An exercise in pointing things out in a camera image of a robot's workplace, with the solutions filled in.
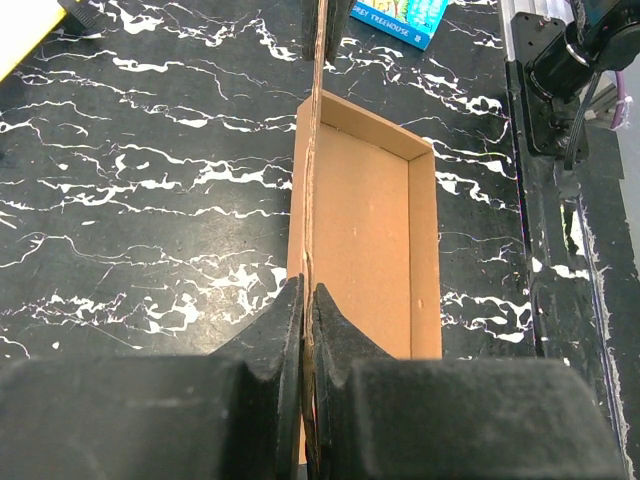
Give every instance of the cardboard strip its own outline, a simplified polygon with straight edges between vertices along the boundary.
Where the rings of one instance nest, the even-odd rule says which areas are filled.
[[[315,368],[313,365],[313,180],[316,154],[316,139],[320,126],[322,76],[324,71],[324,45],[326,41],[328,0],[319,0],[318,21],[316,29],[315,56],[313,64],[313,86],[311,91],[311,119],[309,129],[309,146],[306,154],[306,169],[304,173],[304,203],[303,203],[303,248],[304,248],[304,333],[302,360],[302,419],[307,442],[307,463],[318,472],[320,464],[318,442],[315,428]]]

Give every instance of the box side wall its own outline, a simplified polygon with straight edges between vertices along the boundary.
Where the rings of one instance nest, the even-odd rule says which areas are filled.
[[[293,156],[293,181],[291,212],[289,215],[289,244],[287,252],[287,277],[303,272],[302,252],[304,242],[304,171],[307,164],[311,121],[311,102],[306,100],[298,107],[296,119],[296,143]]]
[[[440,258],[433,154],[409,162],[409,232],[411,356],[441,358]]]
[[[407,130],[329,92],[323,92],[322,123],[376,145],[405,160],[431,152],[431,146]]]
[[[315,281],[391,355],[410,358],[409,163],[321,125]]]

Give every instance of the marble tabletop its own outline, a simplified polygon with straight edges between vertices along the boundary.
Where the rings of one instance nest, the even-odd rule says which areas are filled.
[[[209,353],[286,278],[299,1],[91,3],[0,85],[3,365]],[[434,144],[456,358],[533,353],[497,8],[452,0],[424,53],[350,19],[325,72]]]

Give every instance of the marbled surface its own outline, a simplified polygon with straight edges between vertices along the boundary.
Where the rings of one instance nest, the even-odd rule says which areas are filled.
[[[5,362],[208,353],[286,277],[298,1],[92,3],[0,85]],[[424,54],[351,19],[325,75],[434,143],[454,357],[533,353],[503,57],[496,2],[454,0]]]

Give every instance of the blue package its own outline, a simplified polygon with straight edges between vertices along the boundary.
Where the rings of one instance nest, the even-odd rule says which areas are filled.
[[[351,16],[426,50],[447,3],[447,0],[359,0]]]

